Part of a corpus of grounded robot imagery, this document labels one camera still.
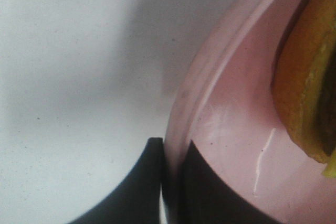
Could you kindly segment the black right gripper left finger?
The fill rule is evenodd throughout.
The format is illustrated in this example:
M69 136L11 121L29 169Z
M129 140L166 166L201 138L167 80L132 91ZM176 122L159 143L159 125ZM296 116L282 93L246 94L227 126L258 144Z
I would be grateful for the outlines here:
M163 139L151 137L116 189L72 223L160 223L163 170Z

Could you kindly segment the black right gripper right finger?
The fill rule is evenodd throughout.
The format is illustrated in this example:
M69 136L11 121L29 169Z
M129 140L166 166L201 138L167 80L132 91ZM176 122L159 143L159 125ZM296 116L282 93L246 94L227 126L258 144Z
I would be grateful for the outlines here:
M177 182L168 223L278 223L235 193L192 142Z

